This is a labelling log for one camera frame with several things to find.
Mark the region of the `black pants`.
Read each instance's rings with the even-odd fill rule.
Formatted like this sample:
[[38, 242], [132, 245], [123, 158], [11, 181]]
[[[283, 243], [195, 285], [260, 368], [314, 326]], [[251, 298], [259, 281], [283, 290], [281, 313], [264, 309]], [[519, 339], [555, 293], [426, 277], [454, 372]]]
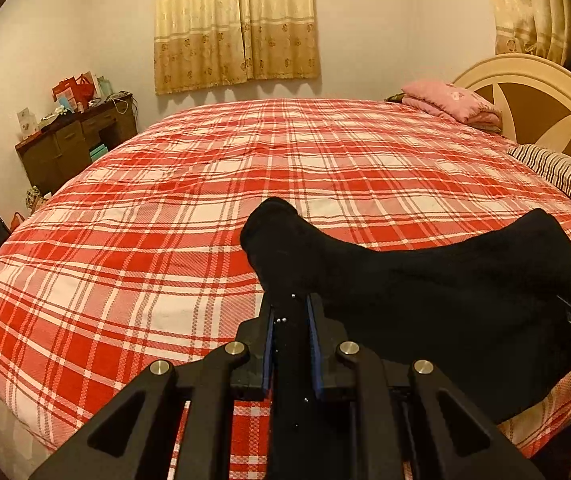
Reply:
[[494, 422], [543, 400], [571, 370], [571, 241], [540, 209], [463, 242], [376, 252], [271, 197], [240, 243], [266, 292], [315, 292], [384, 359], [434, 359]]

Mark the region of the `red plaid bed cover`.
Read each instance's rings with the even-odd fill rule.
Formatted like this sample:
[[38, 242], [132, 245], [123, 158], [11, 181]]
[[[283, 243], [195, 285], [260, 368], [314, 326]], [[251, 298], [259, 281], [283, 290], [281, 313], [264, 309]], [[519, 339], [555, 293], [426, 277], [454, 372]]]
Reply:
[[511, 142], [413, 108], [264, 100], [171, 115], [67, 182], [0, 249], [0, 467], [27, 478], [157, 358], [230, 339], [260, 287], [238, 244], [280, 196], [320, 229], [422, 248], [571, 200]]

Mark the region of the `striped pillow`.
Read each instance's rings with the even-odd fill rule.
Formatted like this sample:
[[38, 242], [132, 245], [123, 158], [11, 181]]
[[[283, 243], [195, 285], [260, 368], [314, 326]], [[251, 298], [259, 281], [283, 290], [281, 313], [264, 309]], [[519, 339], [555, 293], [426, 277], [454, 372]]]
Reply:
[[571, 156], [536, 144], [514, 146], [508, 154], [523, 162], [571, 200]]

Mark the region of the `cream wooden headboard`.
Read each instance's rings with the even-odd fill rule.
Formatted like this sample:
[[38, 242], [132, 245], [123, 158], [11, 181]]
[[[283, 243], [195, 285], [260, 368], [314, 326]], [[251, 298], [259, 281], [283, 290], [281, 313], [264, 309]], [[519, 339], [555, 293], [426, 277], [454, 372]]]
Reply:
[[571, 72], [565, 67], [528, 54], [499, 54], [453, 83], [499, 108], [505, 138], [571, 154]]

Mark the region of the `dark wooden desk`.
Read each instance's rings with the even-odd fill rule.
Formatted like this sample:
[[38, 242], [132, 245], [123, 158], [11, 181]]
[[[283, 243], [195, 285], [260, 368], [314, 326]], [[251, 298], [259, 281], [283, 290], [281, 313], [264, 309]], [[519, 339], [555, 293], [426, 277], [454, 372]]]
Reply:
[[58, 116], [15, 151], [30, 184], [55, 193], [96, 161], [93, 153], [112, 151], [137, 134], [136, 100], [120, 92], [84, 113]]

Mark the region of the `pink folded blanket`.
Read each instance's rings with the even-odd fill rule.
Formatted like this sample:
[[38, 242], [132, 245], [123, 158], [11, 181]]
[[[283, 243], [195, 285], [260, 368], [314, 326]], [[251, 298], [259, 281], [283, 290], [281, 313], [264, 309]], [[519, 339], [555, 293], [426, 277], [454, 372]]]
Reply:
[[406, 84], [401, 103], [427, 114], [452, 119], [460, 124], [491, 133], [502, 133], [499, 108], [476, 92], [449, 82], [422, 79]]

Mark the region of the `white greeting card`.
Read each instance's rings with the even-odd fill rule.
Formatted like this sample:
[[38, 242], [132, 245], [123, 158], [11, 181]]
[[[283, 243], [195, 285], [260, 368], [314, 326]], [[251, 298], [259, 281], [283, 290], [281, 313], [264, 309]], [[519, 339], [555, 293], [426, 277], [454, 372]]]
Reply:
[[17, 120], [20, 124], [20, 140], [24, 140], [38, 131], [38, 120], [28, 107], [17, 113]]

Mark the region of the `red gift bag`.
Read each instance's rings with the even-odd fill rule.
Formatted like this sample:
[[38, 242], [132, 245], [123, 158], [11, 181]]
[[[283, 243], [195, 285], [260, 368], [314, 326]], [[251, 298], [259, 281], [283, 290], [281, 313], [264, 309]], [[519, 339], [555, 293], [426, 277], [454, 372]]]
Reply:
[[84, 113], [94, 99], [95, 86], [90, 73], [60, 81], [52, 89], [52, 98], [61, 103], [65, 99], [74, 112]]

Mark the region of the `beige patterned window curtain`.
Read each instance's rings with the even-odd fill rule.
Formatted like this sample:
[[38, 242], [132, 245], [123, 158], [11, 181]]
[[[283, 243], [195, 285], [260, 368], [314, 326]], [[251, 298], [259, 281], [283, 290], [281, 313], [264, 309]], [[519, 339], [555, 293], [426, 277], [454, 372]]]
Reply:
[[155, 0], [159, 96], [319, 74], [315, 0]]

